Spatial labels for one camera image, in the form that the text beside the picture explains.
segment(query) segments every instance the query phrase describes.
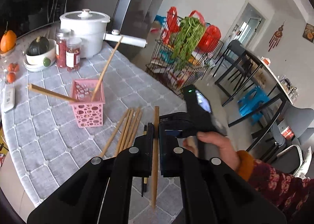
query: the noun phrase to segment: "white bowl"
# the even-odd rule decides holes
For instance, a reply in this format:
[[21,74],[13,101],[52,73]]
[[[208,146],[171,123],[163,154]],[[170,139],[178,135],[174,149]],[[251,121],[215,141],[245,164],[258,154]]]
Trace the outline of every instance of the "white bowl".
[[29,64],[28,62],[27,62],[27,58],[26,57],[24,57],[24,66],[25,66],[25,68],[27,69],[27,70],[29,70],[30,72],[39,72],[39,71],[42,71],[42,70],[44,70],[44,69],[46,69],[46,68],[48,68],[48,67],[51,67],[54,63],[55,63],[55,61],[56,61],[56,58],[55,59],[53,59],[53,60],[51,60],[51,63],[50,63],[50,65],[49,66],[44,66],[43,64],[41,65],[41,64],[39,64],[39,65],[31,65],[31,64]]
[[26,60],[30,65],[40,65],[43,66],[44,63],[44,59],[45,58],[49,58],[51,63],[53,60],[56,59],[56,41],[52,40],[52,39],[48,39],[49,41],[49,50],[46,53],[43,53],[41,55],[38,56],[29,56],[26,54]]

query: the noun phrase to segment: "electric cooking pot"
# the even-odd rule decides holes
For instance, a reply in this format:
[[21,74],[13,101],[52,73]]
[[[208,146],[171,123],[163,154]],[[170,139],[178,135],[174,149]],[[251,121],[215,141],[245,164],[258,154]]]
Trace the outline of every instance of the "electric cooking pot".
[[[89,9],[64,13],[60,16],[61,29],[72,30],[72,35],[82,39],[81,58],[91,58],[101,51],[103,40],[118,42],[121,38],[118,30],[112,34],[106,32],[110,16]],[[121,43],[145,47],[145,39],[124,35]]]

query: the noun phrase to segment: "wire basket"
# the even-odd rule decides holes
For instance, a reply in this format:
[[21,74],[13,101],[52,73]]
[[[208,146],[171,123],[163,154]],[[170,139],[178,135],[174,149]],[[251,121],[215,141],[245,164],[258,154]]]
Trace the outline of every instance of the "wire basket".
[[146,72],[180,98],[183,98],[181,88],[192,85],[204,77],[211,66],[211,59],[218,55],[223,47],[223,42],[205,32],[201,39],[205,43],[202,45],[202,49],[197,47],[192,52],[185,67],[177,69],[177,59],[172,58],[172,53],[181,20],[182,18],[177,16],[170,24],[169,22],[165,23],[160,38],[156,40],[150,63],[146,65]]
[[73,80],[71,97],[79,102],[69,103],[72,106],[78,127],[100,127],[103,125],[103,105],[105,104],[104,87],[101,83],[95,100],[90,101],[98,80]]

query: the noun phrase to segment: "blue plastic stool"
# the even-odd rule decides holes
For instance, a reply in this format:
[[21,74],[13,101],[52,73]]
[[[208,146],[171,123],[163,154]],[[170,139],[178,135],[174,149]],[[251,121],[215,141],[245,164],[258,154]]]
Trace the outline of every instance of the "blue plastic stool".
[[[266,103],[268,101],[268,96],[259,86],[256,86],[238,101],[240,115],[243,117],[256,110],[261,103]],[[252,125],[259,121],[262,116],[262,113],[252,115]]]

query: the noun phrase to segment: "device screen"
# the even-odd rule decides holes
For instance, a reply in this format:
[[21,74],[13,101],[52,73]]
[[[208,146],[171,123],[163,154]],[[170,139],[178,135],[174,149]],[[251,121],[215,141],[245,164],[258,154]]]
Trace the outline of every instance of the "device screen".
[[207,112],[211,113],[210,104],[208,100],[198,90],[195,91],[198,104]]

